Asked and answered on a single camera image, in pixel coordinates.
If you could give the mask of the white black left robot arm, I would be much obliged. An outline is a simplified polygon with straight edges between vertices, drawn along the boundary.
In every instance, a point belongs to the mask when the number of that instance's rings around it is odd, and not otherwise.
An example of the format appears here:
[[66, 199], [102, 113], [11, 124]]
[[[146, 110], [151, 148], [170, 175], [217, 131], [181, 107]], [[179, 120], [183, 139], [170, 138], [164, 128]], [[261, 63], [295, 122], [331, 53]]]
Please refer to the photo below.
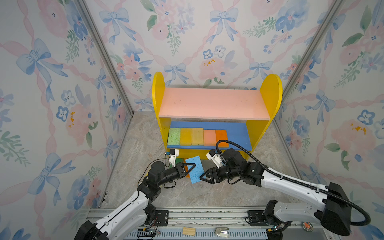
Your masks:
[[95, 223], [83, 223], [74, 239], [123, 240], [139, 227], [157, 225], [162, 219], [157, 218], [152, 202], [160, 195], [161, 186], [186, 177], [195, 167], [194, 163], [178, 163], [166, 169], [163, 162], [154, 162], [127, 201]]

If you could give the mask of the light green sponge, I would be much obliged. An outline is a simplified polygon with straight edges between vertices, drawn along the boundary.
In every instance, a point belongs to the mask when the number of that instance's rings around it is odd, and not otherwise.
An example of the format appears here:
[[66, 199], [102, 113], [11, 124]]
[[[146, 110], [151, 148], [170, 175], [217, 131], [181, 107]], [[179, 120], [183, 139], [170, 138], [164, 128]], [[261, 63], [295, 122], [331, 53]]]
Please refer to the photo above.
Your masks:
[[181, 139], [181, 128], [170, 128], [167, 145], [179, 146]]

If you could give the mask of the blue sponge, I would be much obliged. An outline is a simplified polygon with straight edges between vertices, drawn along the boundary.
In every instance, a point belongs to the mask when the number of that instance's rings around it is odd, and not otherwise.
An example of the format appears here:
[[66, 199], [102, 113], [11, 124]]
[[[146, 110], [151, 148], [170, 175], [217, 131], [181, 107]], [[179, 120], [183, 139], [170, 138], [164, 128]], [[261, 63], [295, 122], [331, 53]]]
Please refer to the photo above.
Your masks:
[[192, 184], [200, 182], [200, 176], [205, 172], [201, 158], [199, 156], [189, 158], [185, 160], [188, 164], [195, 164], [195, 167], [190, 171], [189, 176]]

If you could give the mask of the pale yellow sponge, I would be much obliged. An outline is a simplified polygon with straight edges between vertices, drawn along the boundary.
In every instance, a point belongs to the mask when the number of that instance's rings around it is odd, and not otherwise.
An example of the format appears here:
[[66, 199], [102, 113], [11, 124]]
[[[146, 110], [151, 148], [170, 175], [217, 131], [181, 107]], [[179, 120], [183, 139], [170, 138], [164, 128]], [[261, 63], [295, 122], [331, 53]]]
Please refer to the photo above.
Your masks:
[[204, 145], [204, 129], [192, 128], [192, 145], [203, 146]]

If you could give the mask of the pink salmon sponge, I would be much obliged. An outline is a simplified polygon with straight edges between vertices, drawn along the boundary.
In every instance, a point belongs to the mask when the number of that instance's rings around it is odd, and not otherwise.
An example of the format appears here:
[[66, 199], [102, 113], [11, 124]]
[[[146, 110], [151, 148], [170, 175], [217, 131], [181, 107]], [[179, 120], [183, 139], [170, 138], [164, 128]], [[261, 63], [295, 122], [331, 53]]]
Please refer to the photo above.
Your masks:
[[215, 130], [204, 130], [204, 146], [211, 147], [217, 143]]

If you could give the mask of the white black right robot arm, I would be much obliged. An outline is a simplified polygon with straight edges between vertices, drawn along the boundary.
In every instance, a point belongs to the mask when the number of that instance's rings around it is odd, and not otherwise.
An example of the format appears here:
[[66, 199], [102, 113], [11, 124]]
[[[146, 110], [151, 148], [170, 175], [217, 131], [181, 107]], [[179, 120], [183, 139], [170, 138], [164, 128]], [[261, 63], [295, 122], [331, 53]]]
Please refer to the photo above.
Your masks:
[[210, 150], [206, 156], [215, 167], [200, 176], [204, 182], [216, 184], [226, 180], [229, 184], [236, 184], [242, 181], [300, 200], [298, 204], [269, 201], [263, 211], [248, 214], [251, 226], [269, 226], [272, 231], [283, 231], [291, 222], [309, 222], [320, 224], [340, 236], [350, 235], [352, 208], [341, 201], [340, 198], [345, 196], [341, 186], [312, 184], [290, 178], [256, 161], [246, 161], [240, 152], [232, 148], [221, 154]]

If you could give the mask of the bright yellow sponge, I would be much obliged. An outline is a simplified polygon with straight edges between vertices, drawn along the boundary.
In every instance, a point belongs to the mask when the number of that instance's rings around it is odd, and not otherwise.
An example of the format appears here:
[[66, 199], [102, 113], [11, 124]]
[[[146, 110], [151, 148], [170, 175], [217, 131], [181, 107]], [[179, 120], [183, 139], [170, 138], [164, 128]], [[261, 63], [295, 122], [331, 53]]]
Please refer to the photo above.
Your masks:
[[192, 145], [192, 128], [181, 128], [180, 145], [191, 146]]

